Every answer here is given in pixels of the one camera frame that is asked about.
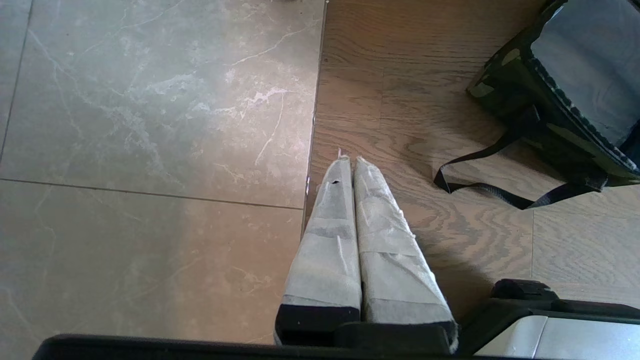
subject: black strap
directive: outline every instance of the black strap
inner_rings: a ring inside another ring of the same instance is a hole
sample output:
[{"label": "black strap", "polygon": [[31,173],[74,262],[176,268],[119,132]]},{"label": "black strap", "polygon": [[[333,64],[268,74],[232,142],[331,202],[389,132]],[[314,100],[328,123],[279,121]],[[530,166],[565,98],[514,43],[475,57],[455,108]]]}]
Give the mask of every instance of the black strap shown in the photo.
[{"label": "black strap", "polygon": [[555,202],[569,199],[571,197],[576,197],[584,193],[601,190],[604,184],[606,183],[606,179],[602,181],[598,181],[597,186],[593,186],[593,185],[590,186],[588,184],[566,183],[564,185],[558,186],[557,188],[546,193],[545,195],[542,195],[542,197],[540,197],[538,200],[531,201],[529,199],[525,199],[523,197],[515,195],[514,193],[510,193],[497,186],[493,186],[485,183],[474,183],[474,184],[468,184],[468,185],[449,183],[444,178],[442,171],[447,165],[460,163],[462,161],[467,161],[467,160],[486,158],[487,156],[491,156],[496,152],[499,152],[500,150],[504,149],[505,147],[511,145],[512,143],[516,142],[518,139],[522,137],[522,135],[526,131],[531,130],[532,128],[531,126],[536,126],[539,123],[539,121],[540,121],[540,118],[538,116],[538,112],[536,108],[534,106],[531,106],[531,108],[523,112],[522,116],[518,119],[518,121],[516,121],[512,126],[510,126],[507,132],[504,135],[502,135],[502,137],[499,138],[498,141],[495,142],[495,144],[487,147],[484,150],[474,152],[473,154],[461,156],[457,159],[451,160],[445,165],[442,165],[440,167],[440,170],[438,170],[438,173],[436,174],[436,177],[434,178],[433,182],[439,188],[445,190],[447,193],[453,193],[454,191],[463,189],[463,188],[484,189],[490,192],[491,194],[495,195],[496,197],[500,198],[507,204],[512,205],[521,210],[551,205]]}]

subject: white wrapping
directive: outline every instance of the white wrapping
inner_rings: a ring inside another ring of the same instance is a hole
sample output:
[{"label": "white wrapping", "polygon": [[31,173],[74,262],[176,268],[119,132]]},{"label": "white wrapping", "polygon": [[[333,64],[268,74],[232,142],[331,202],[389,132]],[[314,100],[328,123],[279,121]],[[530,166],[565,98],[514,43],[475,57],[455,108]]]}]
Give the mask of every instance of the white wrapping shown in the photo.
[{"label": "white wrapping", "polygon": [[351,164],[340,156],[324,175],[282,303],[360,309],[361,301]]},{"label": "white wrapping", "polygon": [[[368,322],[453,322],[433,272],[380,170],[358,158],[356,221]],[[452,350],[458,345],[457,335]]]}]

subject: camouflage bag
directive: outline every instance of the camouflage bag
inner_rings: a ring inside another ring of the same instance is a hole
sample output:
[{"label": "camouflage bag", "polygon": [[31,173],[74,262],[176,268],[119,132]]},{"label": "camouflage bag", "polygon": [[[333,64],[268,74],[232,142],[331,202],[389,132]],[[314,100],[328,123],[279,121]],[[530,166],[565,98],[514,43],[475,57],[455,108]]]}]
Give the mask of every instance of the camouflage bag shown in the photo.
[{"label": "camouflage bag", "polygon": [[[548,1],[467,92],[508,130],[489,148],[443,165],[434,183],[445,191],[482,188],[529,209],[640,183],[640,0]],[[445,180],[447,165],[490,156],[518,139],[566,184],[532,201],[485,183]]]}]

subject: wood grain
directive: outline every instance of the wood grain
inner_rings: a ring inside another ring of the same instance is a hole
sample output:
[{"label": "wood grain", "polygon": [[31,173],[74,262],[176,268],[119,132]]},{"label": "wood grain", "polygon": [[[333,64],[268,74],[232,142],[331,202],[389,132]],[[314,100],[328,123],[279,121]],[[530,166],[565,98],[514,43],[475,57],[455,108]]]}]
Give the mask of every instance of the wood grain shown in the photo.
[{"label": "wood grain", "polygon": [[[503,277],[551,282],[572,299],[637,304],[640,266],[632,257],[640,253],[635,245],[640,186],[587,194],[534,212],[473,190],[449,195],[432,182],[441,164],[490,145],[504,131],[465,87],[535,18],[541,3],[331,0],[328,5],[307,214],[339,149],[375,163],[456,317],[486,298]],[[562,183],[524,144],[455,164],[447,174],[532,199]]]}]

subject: marble tile floor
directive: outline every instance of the marble tile floor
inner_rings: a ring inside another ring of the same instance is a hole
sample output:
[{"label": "marble tile floor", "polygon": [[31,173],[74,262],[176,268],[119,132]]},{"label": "marble tile floor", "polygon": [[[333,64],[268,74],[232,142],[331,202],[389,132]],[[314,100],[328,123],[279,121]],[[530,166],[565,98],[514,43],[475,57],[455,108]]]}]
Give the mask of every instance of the marble tile floor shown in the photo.
[{"label": "marble tile floor", "polygon": [[0,0],[0,354],[271,343],[324,0]]}]

